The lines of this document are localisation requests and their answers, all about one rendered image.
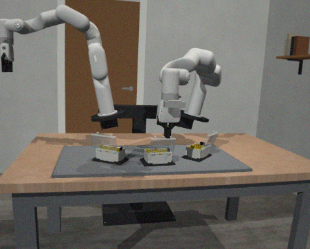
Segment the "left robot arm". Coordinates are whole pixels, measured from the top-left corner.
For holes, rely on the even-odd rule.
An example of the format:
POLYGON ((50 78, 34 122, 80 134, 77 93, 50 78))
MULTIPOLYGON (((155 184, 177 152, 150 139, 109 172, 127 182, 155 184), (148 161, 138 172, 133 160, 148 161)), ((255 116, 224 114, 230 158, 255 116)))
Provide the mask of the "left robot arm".
POLYGON ((163 66, 159 73, 159 80, 162 83, 161 99, 164 99, 163 107, 186 108, 186 102, 178 100, 181 98, 178 94, 179 85, 187 85, 190 81, 189 72, 194 70, 195 82, 187 111, 184 113, 202 118, 200 114, 206 96, 204 85, 217 87, 221 83, 221 67, 217 65, 211 51, 192 48, 182 58, 163 66))

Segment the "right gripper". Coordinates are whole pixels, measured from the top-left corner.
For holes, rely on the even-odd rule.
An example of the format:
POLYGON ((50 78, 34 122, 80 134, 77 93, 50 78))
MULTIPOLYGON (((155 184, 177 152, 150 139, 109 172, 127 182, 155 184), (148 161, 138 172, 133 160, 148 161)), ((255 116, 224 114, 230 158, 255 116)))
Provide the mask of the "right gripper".
POLYGON ((1 44, 1 70, 2 72, 13 72, 12 62, 14 62, 14 51, 13 51, 14 44, 13 43, 0 43, 0 44, 1 44), (10 63, 8 60, 10 61, 10 63))

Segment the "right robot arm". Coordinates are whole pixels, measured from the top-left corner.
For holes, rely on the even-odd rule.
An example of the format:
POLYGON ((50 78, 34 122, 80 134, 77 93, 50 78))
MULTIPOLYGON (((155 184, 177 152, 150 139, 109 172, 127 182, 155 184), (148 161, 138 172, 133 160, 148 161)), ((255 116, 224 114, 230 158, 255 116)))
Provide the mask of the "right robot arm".
POLYGON ((66 5, 60 5, 55 10, 42 12, 36 18, 28 21, 0 19, 0 43, 14 43, 13 32, 29 34, 62 23, 74 26, 79 32, 84 33, 87 38, 91 75, 100 112, 98 116, 110 116, 117 113, 118 111, 113 106, 107 60, 102 47, 100 32, 92 22, 89 24, 89 20, 85 15, 66 5))

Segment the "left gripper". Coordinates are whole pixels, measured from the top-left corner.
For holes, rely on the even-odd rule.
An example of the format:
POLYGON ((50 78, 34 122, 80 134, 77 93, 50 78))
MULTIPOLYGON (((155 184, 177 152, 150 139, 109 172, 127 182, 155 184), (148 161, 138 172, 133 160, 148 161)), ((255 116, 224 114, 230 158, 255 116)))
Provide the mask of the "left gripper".
POLYGON ((168 108, 163 107, 163 105, 164 99, 159 100, 157 106, 158 119, 156 115, 157 125, 163 126, 165 138, 170 138, 173 127, 179 125, 180 108, 168 108))

